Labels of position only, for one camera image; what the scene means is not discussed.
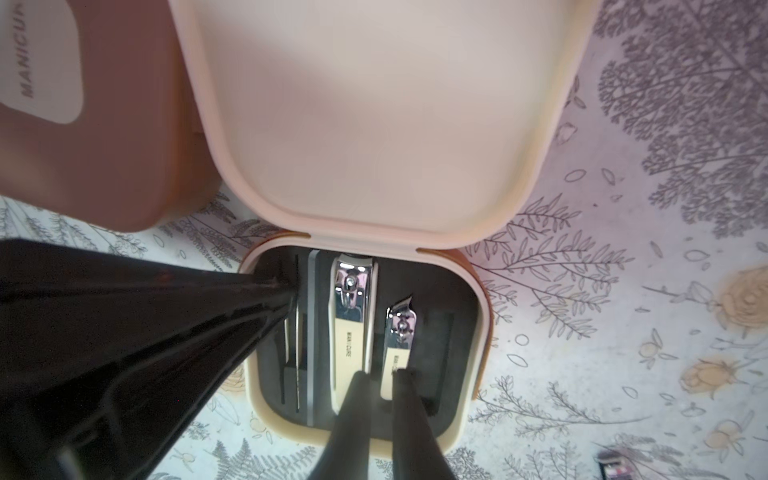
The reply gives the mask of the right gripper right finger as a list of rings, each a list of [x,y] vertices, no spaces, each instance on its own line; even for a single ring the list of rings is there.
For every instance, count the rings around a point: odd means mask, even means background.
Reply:
[[[428,423],[408,370],[393,374],[393,478],[449,479],[450,469]]]

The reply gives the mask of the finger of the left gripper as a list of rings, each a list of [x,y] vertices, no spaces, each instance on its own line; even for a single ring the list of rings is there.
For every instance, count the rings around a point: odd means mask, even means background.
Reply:
[[[285,317],[295,295],[280,277],[4,240],[1,381],[60,384],[191,349],[219,382]]]
[[[289,310],[238,308],[49,389],[36,478],[146,477]]]

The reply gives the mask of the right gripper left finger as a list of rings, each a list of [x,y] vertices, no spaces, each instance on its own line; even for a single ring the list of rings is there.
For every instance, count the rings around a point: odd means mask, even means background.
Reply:
[[[368,478],[371,412],[370,375],[358,371],[352,378],[327,445],[309,479]]]

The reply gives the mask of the small silver nail tool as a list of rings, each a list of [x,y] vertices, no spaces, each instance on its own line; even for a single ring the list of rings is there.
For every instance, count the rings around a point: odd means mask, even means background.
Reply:
[[[413,348],[418,316],[412,307],[412,297],[389,306],[385,320],[380,397],[384,401],[391,401],[394,373],[407,368]]]

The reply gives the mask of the cream nail clipper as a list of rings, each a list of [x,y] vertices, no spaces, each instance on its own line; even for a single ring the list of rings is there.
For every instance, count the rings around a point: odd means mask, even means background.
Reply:
[[[354,375],[371,371],[379,265],[347,254],[332,262],[328,306],[330,398],[338,414]]]

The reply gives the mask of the black tray cream case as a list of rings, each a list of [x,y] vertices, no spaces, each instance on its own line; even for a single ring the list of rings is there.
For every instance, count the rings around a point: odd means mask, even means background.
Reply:
[[[407,370],[442,453],[458,444],[482,377],[492,320],[484,287],[456,251],[351,247],[281,234],[249,251],[240,271],[297,284],[295,304],[245,362],[254,413],[277,435],[322,446],[338,416],[331,406],[328,306],[333,260],[371,257],[379,265],[371,371],[370,451],[390,459],[393,399],[380,397],[389,306],[411,296],[418,316]]]

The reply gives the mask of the small nail clipper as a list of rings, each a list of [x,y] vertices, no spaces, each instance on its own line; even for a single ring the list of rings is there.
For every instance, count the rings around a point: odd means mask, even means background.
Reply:
[[[642,475],[637,467],[621,451],[605,449],[597,454],[601,480],[640,480]]]

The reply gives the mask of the cream case lid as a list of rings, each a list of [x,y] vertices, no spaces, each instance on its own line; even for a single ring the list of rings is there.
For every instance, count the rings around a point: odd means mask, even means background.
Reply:
[[[174,1],[213,160],[274,225],[449,249],[528,199],[596,1]]]

